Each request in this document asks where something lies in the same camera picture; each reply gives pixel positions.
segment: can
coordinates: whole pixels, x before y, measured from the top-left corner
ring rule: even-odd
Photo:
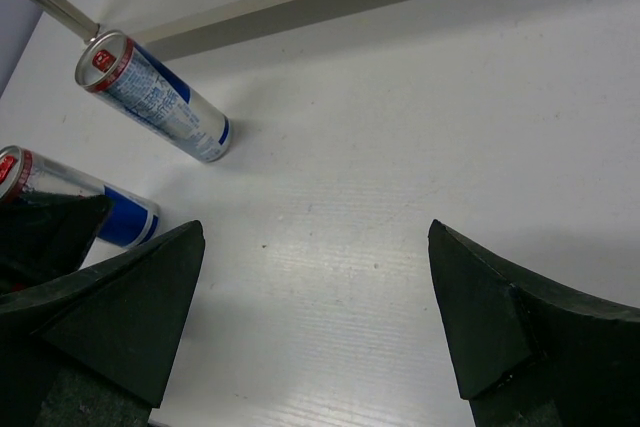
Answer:
[[[158,206],[124,189],[12,145],[0,150],[0,203],[24,200],[29,193],[89,197],[106,195],[113,209],[98,238],[130,248],[151,239],[158,228]]]
[[[220,158],[229,147],[229,119],[120,31],[106,32],[87,47],[75,79],[201,162]]]

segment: energy drink can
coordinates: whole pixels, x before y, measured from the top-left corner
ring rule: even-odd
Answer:
[[[229,119],[122,32],[98,36],[80,57],[76,82],[201,162],[231,142]]]
[[[109,197],[114,206],[98,238],[119,247],[140,245],[158,228],[160,209],[149,200],[30,150],[15,145],[0,150],[0,203],[19,202],[24,194],[38,192]]]

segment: can top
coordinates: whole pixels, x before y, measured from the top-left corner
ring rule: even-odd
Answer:
[[[76,83],[89,90],[111,76],[125,54],[127,39],[128,37],[119,30],[110,30],[91,42],[76,65]],[[109,62],[108,69],[101,70],[94,60],[96,60],[96,56],[104,54],[110,54],[113,59]]]
[[[0,150],[0,203],[4,202],[17,184],[24,167],[24,152],[10,145]]]

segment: gray wall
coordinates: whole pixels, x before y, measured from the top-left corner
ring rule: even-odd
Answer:
[[[0,95],[40,15],[40,9],[28,0],[0,0]]]

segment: white table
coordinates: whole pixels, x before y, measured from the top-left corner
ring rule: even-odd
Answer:
[[[205,166],[76,87],[82,45],[43,18],[0,138],[204,224],[153,419],[470,427],[429,225],[640,306],[639,31],[640,0],[415,0],[172,61],[237,128]]]

